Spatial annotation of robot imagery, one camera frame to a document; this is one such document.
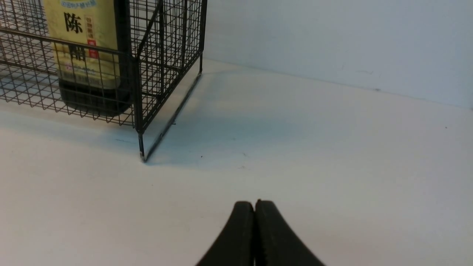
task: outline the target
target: white wall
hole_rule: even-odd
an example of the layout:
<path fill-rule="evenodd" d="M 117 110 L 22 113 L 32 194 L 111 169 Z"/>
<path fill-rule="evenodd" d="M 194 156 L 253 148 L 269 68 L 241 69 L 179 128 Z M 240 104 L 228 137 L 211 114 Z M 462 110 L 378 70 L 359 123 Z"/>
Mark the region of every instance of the white wall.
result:
<path fill-rule="evenodd" d="M 473 0 L 209 0 L 207 21 L 207 58 L 473 107 Z"/>

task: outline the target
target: barcode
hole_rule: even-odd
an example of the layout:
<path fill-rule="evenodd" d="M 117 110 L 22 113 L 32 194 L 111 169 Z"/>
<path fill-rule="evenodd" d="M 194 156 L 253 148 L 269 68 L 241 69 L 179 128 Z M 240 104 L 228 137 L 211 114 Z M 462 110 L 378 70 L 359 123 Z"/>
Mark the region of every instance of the barcode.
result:
<path fill-rule="evenodd" d="M 86 77 L 86 76 L 82 76 L 82 75 L 74 75 L 73 73 L 66 72 L 66 71 L 62 71 L 61 76 L 62 76 L 63 79 L 73 80 L 74 82 L 77 82 L 77 83 L 85 83 L 87 85 L 96 86 L 96 87 L 101 87 L 102 86 L 101 80 L 93 78 L 93 77 Z"/>

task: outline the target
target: dark glass bottle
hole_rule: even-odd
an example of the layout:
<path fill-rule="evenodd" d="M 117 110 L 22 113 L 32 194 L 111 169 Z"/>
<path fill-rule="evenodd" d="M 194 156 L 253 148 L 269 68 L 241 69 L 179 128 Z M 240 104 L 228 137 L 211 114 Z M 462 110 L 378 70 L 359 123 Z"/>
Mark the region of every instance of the dark glass bottle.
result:
<path fill-rule="evenodd" d="M 131 106 L 128 0 L 44 0 L 50 35 L 117 50 L 53 44 L 64 103 L 83 112 L 116 116 Z"/>

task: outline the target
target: white table surface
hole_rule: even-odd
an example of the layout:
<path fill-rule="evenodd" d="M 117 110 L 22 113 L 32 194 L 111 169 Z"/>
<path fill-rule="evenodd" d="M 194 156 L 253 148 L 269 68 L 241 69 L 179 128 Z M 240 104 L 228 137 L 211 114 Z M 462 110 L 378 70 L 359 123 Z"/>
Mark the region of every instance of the white table surface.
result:
<path fill-rule="evenodd" d="M 262 198 L 328 266 L 473 265 L 471 110 L 204 68 L 148 164 L 133 129 L 0 102 L 0 264 L 191 266 Z"/>

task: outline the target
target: yellow label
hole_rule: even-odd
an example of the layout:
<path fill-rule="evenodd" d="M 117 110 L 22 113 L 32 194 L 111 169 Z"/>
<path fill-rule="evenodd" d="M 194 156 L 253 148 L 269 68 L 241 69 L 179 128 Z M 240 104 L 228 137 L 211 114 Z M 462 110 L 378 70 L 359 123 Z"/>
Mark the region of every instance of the yellow label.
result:
<path fill-rule="evenodd" d="M 114 0 L 44 0 L 50 36 L 117 50 Z M 115 89 L 120 85 L 118 56 L 53 43 L 61 79 Z"/>

